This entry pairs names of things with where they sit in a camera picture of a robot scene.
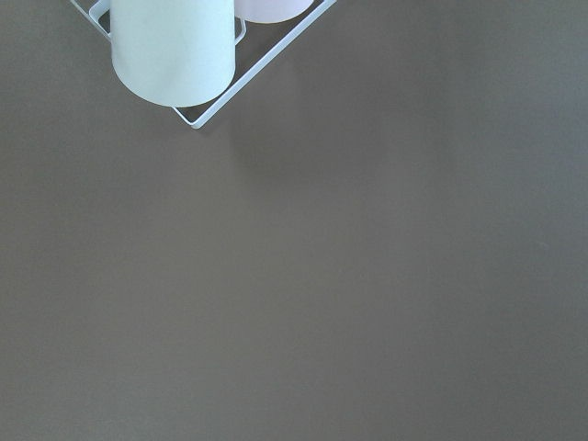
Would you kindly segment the pale green cup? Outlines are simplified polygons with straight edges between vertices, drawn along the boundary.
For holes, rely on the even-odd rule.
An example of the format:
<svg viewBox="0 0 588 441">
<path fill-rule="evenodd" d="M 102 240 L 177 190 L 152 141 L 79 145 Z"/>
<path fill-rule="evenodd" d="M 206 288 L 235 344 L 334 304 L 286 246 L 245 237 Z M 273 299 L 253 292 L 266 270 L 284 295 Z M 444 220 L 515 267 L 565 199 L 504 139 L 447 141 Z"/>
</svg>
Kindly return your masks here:
<svg viewBox="0 0 588 441">
<path fill-rule="evenodd" d="M 206 103 L 235 74 L 233 1 L 112 1 L 110 36 L 119 80 L 157 105 Z"/>
</svg>

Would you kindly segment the pink cup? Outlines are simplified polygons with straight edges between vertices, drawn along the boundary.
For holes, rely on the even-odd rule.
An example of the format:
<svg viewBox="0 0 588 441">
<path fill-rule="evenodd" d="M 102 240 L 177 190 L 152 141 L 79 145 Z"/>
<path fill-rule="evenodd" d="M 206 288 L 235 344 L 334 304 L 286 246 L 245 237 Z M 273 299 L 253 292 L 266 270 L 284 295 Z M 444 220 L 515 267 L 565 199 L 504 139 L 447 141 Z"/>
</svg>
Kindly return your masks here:
<svg viewBox="0 0 588 441">
<path fill-rule="evenodd" d="M 234 13 L 248 22 L 273 24 L 299 16 L 312 4 L 313 0 L 235 0 Z"/>
</svg>

